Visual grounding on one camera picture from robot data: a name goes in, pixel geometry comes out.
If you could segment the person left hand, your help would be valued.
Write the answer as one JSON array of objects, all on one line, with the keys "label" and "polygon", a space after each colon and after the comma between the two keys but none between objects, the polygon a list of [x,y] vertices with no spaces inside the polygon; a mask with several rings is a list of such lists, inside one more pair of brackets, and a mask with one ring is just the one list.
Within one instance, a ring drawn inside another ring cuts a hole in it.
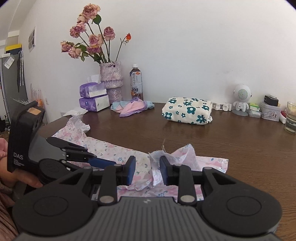
[{"label": "person left hand", "polygon": [[12,188],[18,181],[33,188],[41,188],[43,184],[33,174],[24,170],[15,169],[12,173],[7,170],[8,142],[1,138],[1,181],[4,185]]}]

